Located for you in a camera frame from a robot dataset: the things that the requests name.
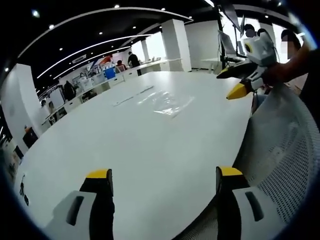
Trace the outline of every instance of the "black ceiling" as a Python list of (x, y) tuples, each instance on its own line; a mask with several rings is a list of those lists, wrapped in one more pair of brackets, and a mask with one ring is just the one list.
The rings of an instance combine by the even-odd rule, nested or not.
[[(232, 0), (233, 4), (251, 5), (267, 8), (275, 12), (286, 14), (283, 7), (278, 7), (276, 0)], [(109, 0), (95, 2), (78, 2), (70, 0), (28, 0), (22, 2), (7, 2), (2, 7), (0, 20), (2, 23), (2, 49), (0, 54), (0, 82), (6, 77), (5, 67), (12, 68), (16, 63), (31, 66), (36, 87), (50, 86), (55, 81), (53, 77), (70, 68), (69, 63), (76, 57), (87, 54), (94, 57), (112, 49), (119, 48), (128, 39), (101, 44), (99, 46), (76, 54), (53, 67), (39, 79), (37, 77), (57, 61), (88, 46), (130, 35), (137, 35), (142, 30), (154, 24), (161, 24), (169, 19), (176, 18), (183, 21), (188, 19), (150, 10), (112, 10), (86, 15), (71, 20), (52, 29), (31, 47), (20, 58), (18, 55), (34, 39), (49, 29), (49, 25), (57, 25), (67, 19), (85, 14), (90, 11), (120, 7), (139, 7), (166, 11), (182, 16), (192, 16), (195, 22), (217, 19), (217, 15), (210, 9), (204, 0), (192, 1), (150, 1), (150, 0)], [(32, 9), (37, 10), (39, 18), (32, 16)], [(147, 33), (154, 33), (155, 28)]]

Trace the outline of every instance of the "oval table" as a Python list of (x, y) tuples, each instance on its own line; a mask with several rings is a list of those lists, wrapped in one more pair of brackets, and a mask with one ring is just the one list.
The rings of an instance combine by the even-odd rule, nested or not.
[[(44, 228), (89, 172), (108, 168), (114, 239), (174, 238), (215, 196), (216, 166), (232, 166), (238, 154), (252, 102), (251, 94), (226, 99), (238, 82), (207, 73), (150, 72), (92, 98), (25, 154), (14, 188), (21, 199), (25, 174), (29, 207), (21, 204)], [(169, 115), (170, 108), (178, 112)]]

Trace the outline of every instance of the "ceiling light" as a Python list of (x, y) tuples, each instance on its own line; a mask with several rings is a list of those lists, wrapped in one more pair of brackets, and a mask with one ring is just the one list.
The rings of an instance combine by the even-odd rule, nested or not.
[(40, 18), (40, 14), (37, 10), (32, 10), (32, 16), (34, 16), (35, 18)]
[(152, 34), (140, 34), (140, 35), (123, 36), (123, 37), (119, 37), (119, 38), (115, 38), (115, 39), (111, 39), (111, 40), (107, 40), (107, 41), (102, 41), (102, 42), (99, 42), (99, 43), (97, 43), (97, 44), (88, 46), (88, 47), (86, 47), (86, 48), (84, 48), (84, 49), (81, 49), (81, 50), (79, 50), (79, 51), (76, 51), (76, 52), (70, 54), (69, 56), (66, 56), (65, 58), (57, 61), (55, 64), (53, 64), (51, 67), (49, 67), (47, 70), (45, 70), (43, 73), (41, 73), (41, 74), (40, 74), (39, 76), (37, 76), (36, 78), (37, 78), (37, 79), (40, 78), (43, 74), (45, 74), (46, 72), (48, 72), (48, 71), (49, 71), (50, 69), (52, 69), (54, 66), (58, 65), (59, 63), (61, 63), (61, 62), (64, 61), (64, 60), (72, 57), (73, 55), (76, 55), (76, 54), (78, 54), (78, 53), (81, 53), (81, 52), (83, 52), (83, 51), (85, 51), (85, 50), (88, 50), (88, 49), (90, 49), (90, 48), (96, 47), (96, 46), (98, 46), (98, 45), (106, 44), (106, 43), (109, 43), (109, 42), (113, 42), (113, 41), (117, 41), (117, 40), (122, 40), (122, 39), (130, 39), (130, 38), (137, 38), (137, 37), (149, 37), (149, 36), (151, 36), (151, 35), (152, 35)]
[[(115, 50), (111, 50), (111, 51), (107, 51), (107, 52), (101, 53), (101, 54), (99, 54), (99, 55), (97, 55), (97, 56), (93, 56), (93, 57), (91, 57), (91, 58), (89, 58), (89, 59), (87, 59), (87, 60), (84, 60), (84, 61), (82, 61), (82, 62), (74, 65), (73, 67), (79, 66), (80, 64), (83, 64), (83, 63), (85, 63), (86, 61), (95, 59), (96, 57), (100, 57), (100, 56), (102, 56), (102, 55), (109, 54), (109, 53), (114, 52), (114, 51), (118, 51), (118, 50), (122, 50), (122, 49), (128, 49), (128, 48), (130, 48), (130, 47), (129, 47), (129, 46), (125, 46), (125, 47), (121, 47), (121, 48), (118, 48), (118, 49), (115, 49)], [(61, 76), (62, 74), (68, 72), (68, 71), (71, 70), (71, 69), (72, 69), (72, 67), (70, 67), (69, 69), (67, 69), (67, 70), (65, 70), (64, 72), (60, 73), (59, 75), (55, 76), (53, 79), (58, 78), (59, 76)]]
[(215, 7), (215, 4), (211, 0), (204, 0), (207, 4), (209, 4), (211, 7)]

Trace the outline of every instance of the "hand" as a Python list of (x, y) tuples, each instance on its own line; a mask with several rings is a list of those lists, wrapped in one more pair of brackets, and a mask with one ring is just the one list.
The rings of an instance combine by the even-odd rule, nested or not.
[(262, 79), (264, 84), (273, 86), (274, 84), (281, 82), (289, 82), (289, 69), (286, 64), (276, 63), (274, 66), (269, 67), (263, 74)]

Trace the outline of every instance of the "black shirt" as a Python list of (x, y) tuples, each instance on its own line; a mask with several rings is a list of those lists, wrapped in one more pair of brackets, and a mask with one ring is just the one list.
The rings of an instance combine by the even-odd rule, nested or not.
[(309, 109), (318, 129), (320, 129), (320, 110), (318, 105), (318, 95), (320, 89), (320, 75), (318, 70), (319, 59), (320, 49), (314, 50), (310, 53), (310, 57), (308, 59), (308, 77), (299, 96)]
[(138, 60), (138, 57), (137, 55), (135, 54), (131, 54), (128, 58), (128, 63), (131, 62), (132, 64), (132, 67), (137, 67), (137, 66), (140, 66), (140, 62)]

